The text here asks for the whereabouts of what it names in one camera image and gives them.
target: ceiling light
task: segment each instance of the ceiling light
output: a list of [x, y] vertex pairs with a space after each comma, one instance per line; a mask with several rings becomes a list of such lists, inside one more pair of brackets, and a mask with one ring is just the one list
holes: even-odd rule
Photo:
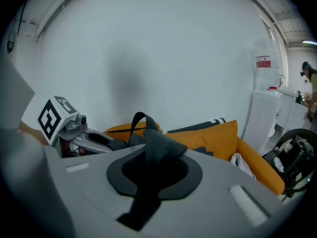
[[303, 41], [303, 43], [317, 45], [317, 42], [311, 42], [311, 41]]

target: white ceiling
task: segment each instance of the white ceiling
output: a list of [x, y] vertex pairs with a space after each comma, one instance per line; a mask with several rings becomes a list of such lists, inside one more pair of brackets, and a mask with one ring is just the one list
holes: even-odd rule
[[[42, 30], [71, 0], [28, 0], [20, 33], [38, 40]], [[253, 0], [271, 18], [287, 48], [304, 48], [303, 40], [315, 40], [305, 20], [291, 0]], [[20, 18], [22, 7], [17, 12]]]

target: red label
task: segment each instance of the red label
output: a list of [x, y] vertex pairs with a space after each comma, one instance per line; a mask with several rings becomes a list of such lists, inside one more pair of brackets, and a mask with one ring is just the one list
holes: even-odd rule
[[271, 68], [271, 61], [256, 62], [257, 68]]

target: white plastic bag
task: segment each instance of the white plastic bag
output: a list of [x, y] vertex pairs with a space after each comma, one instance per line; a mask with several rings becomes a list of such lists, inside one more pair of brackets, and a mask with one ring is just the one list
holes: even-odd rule
[[248, 164], [242, 159], [240, 153], [232, 155], [230, 162], [256, 180], [256, 176], [251, 172]]

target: person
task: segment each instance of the person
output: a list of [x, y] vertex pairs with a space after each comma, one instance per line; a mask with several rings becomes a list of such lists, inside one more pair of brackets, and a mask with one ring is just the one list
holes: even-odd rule
[[[307, 61], [303, 62], [302, 64], [301, 76], [304, 76], [304, 75], [306, 76], [306, 78], [309, 79], [313, 88], [312, 98], [309, 102], [308, 111], [307, 111], [307, 118], [311, 120], [312, 107], [314, 103], [317, 101], [317, 70], [313, 69]], [[313, 117], [311, 130], [314, 132], [317, 132], [317, 112], [315, 112], [315, 115]]]

